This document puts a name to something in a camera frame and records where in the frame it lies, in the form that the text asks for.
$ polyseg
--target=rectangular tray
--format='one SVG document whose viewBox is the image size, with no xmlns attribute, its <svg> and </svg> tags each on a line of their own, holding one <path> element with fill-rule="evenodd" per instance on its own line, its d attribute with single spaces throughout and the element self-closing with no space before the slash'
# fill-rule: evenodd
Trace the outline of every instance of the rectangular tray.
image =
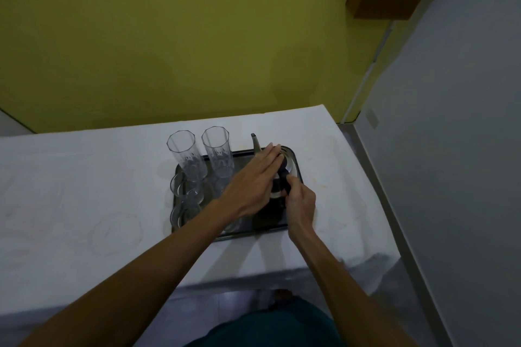
<svg viewBox="0 0 521 347">
<path fill-rule="evenodd" d="M 282 146 L 281 148 L 293 161 L 293 170 L 291 174 L 298 177 L 302 181 L 302 175 L 300 173 L 300 169 L 298 168 L 298 162 L 296 160 L 295 153 L 290 147 Z M 254 156 L 253 150 L 242 150 L 242 151 L 233 151 L 233 163 L 234 163 L 234 173 L 237 173 L 241 170 Z M 201 208 L 205 208 L 214 198 L 216 198 L 216 194 L 212 188 L 212 184 L 217 178 L 212 170 L 212 165 L 210 164 L 210 159 L 208 155 L 203 156 L 203 160 L 208 167 L 208 175 L 203 180 L 203 188 L 204 188 L 204 199 L 201 202 Z M 177 165 L 176 173 L 181 171 L 181 166 Z M 173 206 L 177 204 L 178 198 L 174 195 L 173 197 Z M 252 216 L 245 216 L 234 223 L 232 226 L 232 230 L 223 231 L 216 239 L 218 240 L 226 240 L 226 239 L 234 239 L 245 236 L 252 236 L 259 233 L 269 233 L 269 232 L 277 232 L 279 230 L 287 229 L 288 222 L 286 219 L 286 209 L 285 209 L 285 199 L 271 199 L 270 202 L 257 214 Z M 172 226 L 172 232 L 175 232 L 176 227 Z"/>
</svg>

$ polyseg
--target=forearm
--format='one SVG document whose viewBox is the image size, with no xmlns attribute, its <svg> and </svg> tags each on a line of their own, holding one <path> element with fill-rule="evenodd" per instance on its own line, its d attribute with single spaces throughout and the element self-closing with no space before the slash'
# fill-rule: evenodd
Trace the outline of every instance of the forearm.
<svg viewBox="0 0 521 347">
<path fill-rule="evenodd" d="M 132 345 L 234 212 L 213 201 L 179 231 L 51 318 L 22 346 Z"/>
<path fill-rule="evenodd" d="M 367 296 L 312 228 L 300 228 L 292 239 L 317 280 L 344 342 L 351 347 L 417 347 Z"/>
</svg>

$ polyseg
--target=white wall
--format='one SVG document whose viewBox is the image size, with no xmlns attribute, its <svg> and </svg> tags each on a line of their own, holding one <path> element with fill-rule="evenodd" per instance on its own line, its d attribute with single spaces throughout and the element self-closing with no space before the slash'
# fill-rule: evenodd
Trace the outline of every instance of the white wall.
<svg viewBox="0 0 521 347">
<path fill-rule="evenodd" d="M 21 136 L 32 132 L 13 120 L 7 114 L 0 111 L 0 137 L 1 136 Z"/>
<path fill-rule="evenodd" d="M 356 121 L 459 346 L 521 345 L 519 25 L 521 0 L 433 0 Z"/>
</svg>

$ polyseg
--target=table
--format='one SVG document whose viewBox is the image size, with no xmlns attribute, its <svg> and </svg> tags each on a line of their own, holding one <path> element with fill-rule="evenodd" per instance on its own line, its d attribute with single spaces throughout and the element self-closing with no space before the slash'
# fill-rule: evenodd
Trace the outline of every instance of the table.
<svg viewBox="0 0 521 347">
<path fill-rule="evenodd" d="M 367 292 L 400 255 L 380 202 L 324 106 L 0 139 L 0 315 L 69 304 L 170 234 L 166 146 L 180 129 L 230 132 L 233 151 L 270 141 L 296 153 L 317 194 L 314 227 Z M 174 297 L 315 289 L 286 232 L 214 242 Z"/>
</svg>

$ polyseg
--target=green clothing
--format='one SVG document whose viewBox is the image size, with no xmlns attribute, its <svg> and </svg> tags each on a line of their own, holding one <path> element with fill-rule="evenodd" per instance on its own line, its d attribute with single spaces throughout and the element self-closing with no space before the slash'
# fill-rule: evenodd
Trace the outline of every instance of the green clothing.
<svg viewBox="0 0 521 347">
<path fill-rule="evenodd" d="M 246 314 L 220 324 L 186 347 L 209 346 L 344 346 L 335 323 L 301 298 L 277 302 L 268 310 Z"/>
</svg>

